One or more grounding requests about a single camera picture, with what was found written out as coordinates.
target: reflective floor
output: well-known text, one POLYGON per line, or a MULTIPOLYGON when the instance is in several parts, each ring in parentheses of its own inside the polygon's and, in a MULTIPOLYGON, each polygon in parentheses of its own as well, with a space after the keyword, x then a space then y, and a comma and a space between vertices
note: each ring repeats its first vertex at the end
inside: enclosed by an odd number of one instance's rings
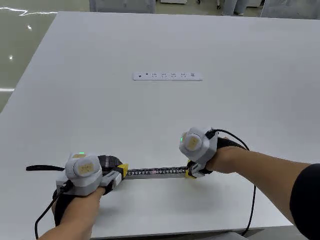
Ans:
MULTIPOLYGON (((258 17, 261 9, 248 7, 245 16, 258 17)), ((89 12, 89 0, 0 0, 0 112, 58 11, 89 12)), ((157 2, 155 8, 157 14, 221 15, 221 11, 215 0, 157 2)))

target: measuring tape blade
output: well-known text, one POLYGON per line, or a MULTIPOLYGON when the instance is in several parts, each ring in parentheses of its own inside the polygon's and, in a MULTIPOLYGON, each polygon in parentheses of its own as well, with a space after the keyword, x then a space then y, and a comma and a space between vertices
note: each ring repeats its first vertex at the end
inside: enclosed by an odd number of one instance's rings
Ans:
POLYGON ((185 166, 128 169, 124 179, 184 178, 186 171, 185 166))

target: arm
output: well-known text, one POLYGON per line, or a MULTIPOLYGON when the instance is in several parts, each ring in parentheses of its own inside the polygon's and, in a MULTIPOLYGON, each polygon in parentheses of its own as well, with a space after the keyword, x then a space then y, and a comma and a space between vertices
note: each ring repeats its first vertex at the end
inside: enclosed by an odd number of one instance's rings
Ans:
POLYGON ((100 198, 104 193, 105 188, 99 187, 86 197, 76 197, 66 208, 60 225, 49 230, 39 239, 89 240, 98 215, 100 198))
POLYGON ((291 192, 298 175, 309 165, 229 146, 218 149, 206 168, 226 174, 239 173, 255 184, 294 224, 291 192))

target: black cable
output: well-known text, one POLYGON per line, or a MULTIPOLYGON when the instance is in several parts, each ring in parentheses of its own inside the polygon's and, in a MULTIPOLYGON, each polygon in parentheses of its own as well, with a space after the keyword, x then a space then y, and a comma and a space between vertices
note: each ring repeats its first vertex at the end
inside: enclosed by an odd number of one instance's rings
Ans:
MULTIPOLYGON (((225 133, 225 134, 229 134, 230 136, 234 137, 235 139, 237 139, 240 143, 243 144, 243 146, 248 150, 250 151, 250 149, 248 148, 248 146, 245 144, 244 141, 242 141, 239 137, 237 137, 236 135, 234 135, 233 133, 227 131, 227 130, 223 130, 223 129, 212 129, 211 131, 213 131, 213 133, 215 132, 222 132, 222 133, 225 133)), ((245 230, 240 233, 241 236, 244 236, 249 228, 250 228, 250 224, 251 224, 251 220, 252 220, 252 216, 254 214, 254 208, 255 208, 255 200, 256 200, 256 190, 257 190, 257 187, 256 185, 253 185, 253 197, 252 197, 252 205, 251 205, 251 212, 250 212, 250 218, 249 218, 249 222, 245 228, 245 230)))
POLYGON ((38 217, 38 219, 34 223, 34 235, 35 239, 38 239, 38 223, 39 221, 46 215, 46 213, 49 211, 49 209, 52 207, 52 205, 55 203, 55 201, 60 197, 61 194, 68 192, 74 184, 71 180, 66 181, 62 187, 60 187, 60 192, 53 198, 53 200, 50 202, 49 206, 44 210, 44 212, 38 217))

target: power outlet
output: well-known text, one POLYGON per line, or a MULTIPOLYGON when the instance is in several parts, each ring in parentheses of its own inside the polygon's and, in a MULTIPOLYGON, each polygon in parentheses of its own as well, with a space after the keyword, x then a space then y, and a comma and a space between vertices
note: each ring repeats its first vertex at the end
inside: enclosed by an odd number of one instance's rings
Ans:
POLYGON ((197 72, 135 72, 135 81, 202 81, 202 76, 197 72))

